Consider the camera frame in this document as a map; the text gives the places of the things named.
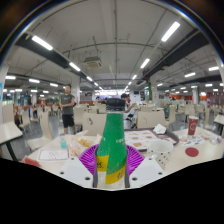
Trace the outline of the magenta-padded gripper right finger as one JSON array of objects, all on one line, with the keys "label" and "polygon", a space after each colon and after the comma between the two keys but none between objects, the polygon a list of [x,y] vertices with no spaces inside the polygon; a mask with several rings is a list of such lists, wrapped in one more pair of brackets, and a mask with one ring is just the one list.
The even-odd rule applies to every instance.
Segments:
[{"label": "magenta-padded gripper right finger", "polygon": [[154,157],[145,157],[135,148],[127,145],[125,187],[140,188],[165,176]]}]

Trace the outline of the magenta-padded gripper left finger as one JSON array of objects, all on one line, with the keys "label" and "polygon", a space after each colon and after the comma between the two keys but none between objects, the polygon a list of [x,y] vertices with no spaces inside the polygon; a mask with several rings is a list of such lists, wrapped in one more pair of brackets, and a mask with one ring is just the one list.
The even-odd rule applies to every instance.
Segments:
[{"label": "magenta-padded gripper left finger", "polygon": [[98,184],[95,150],[97,145],[86,149],[78,157],[71,157],[59,170],[58,175],[84,188],[96,188]]}]

